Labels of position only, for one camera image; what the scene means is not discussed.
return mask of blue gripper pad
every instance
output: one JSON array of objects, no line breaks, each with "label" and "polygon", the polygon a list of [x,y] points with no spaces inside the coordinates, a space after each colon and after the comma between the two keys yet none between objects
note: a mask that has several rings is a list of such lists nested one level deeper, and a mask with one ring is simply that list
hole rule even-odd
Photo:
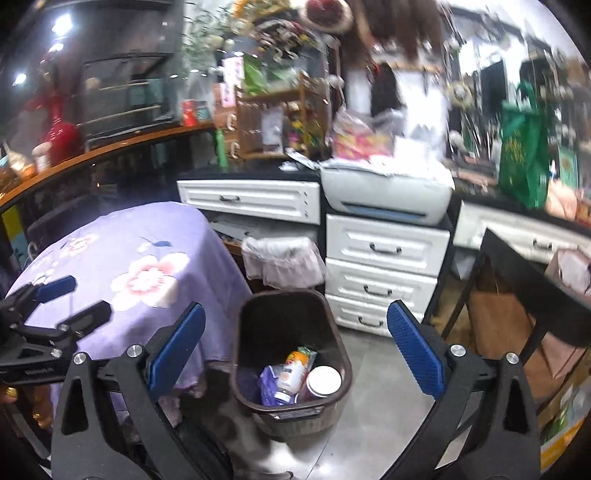
[{"label": "blue gripper pad", "polygon": [[35,300],[39,303],[46,303],[62,295],[71,293],[76,289],[76,279],[71,275],[58,278],[56,281],[37,287]]},{"label": "blue gripper pad", "polygon": [[150,365],[148,392],[153,402],[168,395],[205,331],[205,309],[196,304]]},{"label": "blue gripper pad", "polygon": [[445,391],[443,367],[437,355],[421,335],[417,319],[409,315],[396,302],[386,315],[388,330],[402,353],[418,386],[426,395],[437,400]]}]

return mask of red vase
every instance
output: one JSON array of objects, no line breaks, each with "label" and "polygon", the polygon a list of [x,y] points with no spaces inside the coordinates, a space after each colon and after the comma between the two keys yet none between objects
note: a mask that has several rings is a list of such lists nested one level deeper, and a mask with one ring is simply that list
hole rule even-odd
[{"label": "red vase", "polygon": [[51,142],[49,156],[52,166],[84,153],[79,130],[61,119],[63,105],[64,100],[58,93],[54,93],[48,98],[47,106],[51,115],[51,128],[43,141]]}]

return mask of metal screw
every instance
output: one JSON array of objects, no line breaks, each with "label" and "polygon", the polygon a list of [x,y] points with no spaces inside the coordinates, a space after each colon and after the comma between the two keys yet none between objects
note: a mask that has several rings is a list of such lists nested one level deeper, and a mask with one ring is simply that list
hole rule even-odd
[{"label": "metal screw", "polygon": [[452,345],[449,348],[450,352],[452,353],[453,356],[464,356],[466,355],[466,349],[462,346],[462,345]]},{"label": "metal screw", "polygon": [[76,365],[81,365],[86,362],[86,354],[84,352],[80,352],[74,355],[74,363]]},{"label": "metal screw", "polygon": [[127,349],[127,356],[130,356],[131,358],[135,358],[137,356],[140,356],[143,351],[144,351],[144,349],[142,348],[141,345],[132,345]]},{"label": "metal screw", "polygon": [[516,353],[509,352],[508,354],[505,355],[505,358],[507,359],[507,361],[510,364],[515,365],[515,364],[519,363],[519,355],[517,355]]}]

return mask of can lid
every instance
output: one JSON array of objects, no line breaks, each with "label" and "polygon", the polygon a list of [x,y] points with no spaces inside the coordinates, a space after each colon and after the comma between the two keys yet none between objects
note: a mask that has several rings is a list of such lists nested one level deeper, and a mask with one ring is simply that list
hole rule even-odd
[{"label": "can lid", "polygon": [[328,397],[341,386],[342,379],[338,371],[332,367],[316,367],[308,374],[306,384],[308,390],[316,397]]}]

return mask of trash can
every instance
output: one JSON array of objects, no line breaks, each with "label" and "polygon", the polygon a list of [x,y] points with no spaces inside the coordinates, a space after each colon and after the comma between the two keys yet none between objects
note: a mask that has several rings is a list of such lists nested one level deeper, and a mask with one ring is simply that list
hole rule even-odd
[{"label": "trash can", "polygon": [[[270,436],[316,433],[335,424],[353,381],[351,362],[326,299],[314,290],[254,295],[242,307],[234,343],[230,386],[234,396]],[[299,346],[318,352],[314,367],[328,365],[341,376],[334,394],[302,404],[266,407],[257,380],[267,365],[282,364]]]}]

